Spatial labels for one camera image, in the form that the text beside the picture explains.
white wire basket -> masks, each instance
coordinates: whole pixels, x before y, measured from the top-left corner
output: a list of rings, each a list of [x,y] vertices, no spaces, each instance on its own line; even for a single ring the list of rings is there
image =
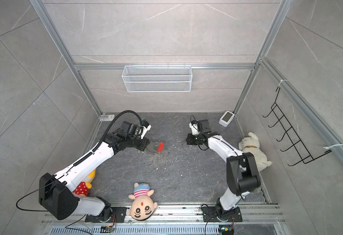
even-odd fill
[[[191,91],[192,78],[187,65],[128,65],[122,73],[128,92]]]

zip tie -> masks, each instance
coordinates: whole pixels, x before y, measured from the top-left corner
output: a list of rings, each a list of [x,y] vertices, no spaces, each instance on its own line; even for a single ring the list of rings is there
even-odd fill
[[[287,81],[287,80],[280,80],[280,83],[278,84],[278,86],[280,86],[281,85],[281,83],[283,82],[283,81]]]
[[[323,148],[330,149],[330,148],[333,148],[333,147],[336,147],[336,146],[343,146],[343,144],[334,144],[334,145],[323,147]]]

plush doll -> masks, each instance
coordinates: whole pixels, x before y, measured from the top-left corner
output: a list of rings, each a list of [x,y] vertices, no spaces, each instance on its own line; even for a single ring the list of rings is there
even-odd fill
[[[76,189],[73,191],[73,193],[80,195],[80,196],[87,196],[88,191],[90,188],[92,188],[92,180],[94,179],[94,176],[96,174],[96,169],[94,169],[89,175],[87,175],[82,182],[76,187]]]
[[[150,196],[155,192],[150,190],[147,183],[135,183],[134,194],[128,197],[134,202],[131,205],[131,209],[126,212],[126,215],[131,215],[135,220],[146,220],[157,208],[157,203],[153,203]]]
[[[248,136],[249,137],[242,139],[242,141],[238,144],[238,148],[244,153],[252,153],[255,157],[258,171],[264,170],[266,167],[269,167],[272,162],[268,161],[267,156],[259,149],[260,143],[256,134],[249,132]]]

white digital device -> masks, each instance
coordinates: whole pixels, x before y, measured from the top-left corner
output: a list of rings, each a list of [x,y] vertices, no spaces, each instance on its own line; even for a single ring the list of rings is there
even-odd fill
[[[220,120],[218,121],[218,123],[221,125],[221,126],[224,126],[224,127],[227,127],[230,122],[233,120],[234,118],[234,114],[230,111],[226,111],[224,113],[224,115],[221,116]]]

white stuffed dog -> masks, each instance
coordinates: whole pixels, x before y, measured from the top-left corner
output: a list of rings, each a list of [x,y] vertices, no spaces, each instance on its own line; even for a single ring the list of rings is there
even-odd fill
[[[272,162],[268,161],[267,156],[259,149],[260,143],[256,134],[249,132],[248,136],[249,137],[242,139],[242,141],[238,144],[238,148],[244,153],[252,153],[255,157],[258,171],[264,170],[266,167],[269,167]]]

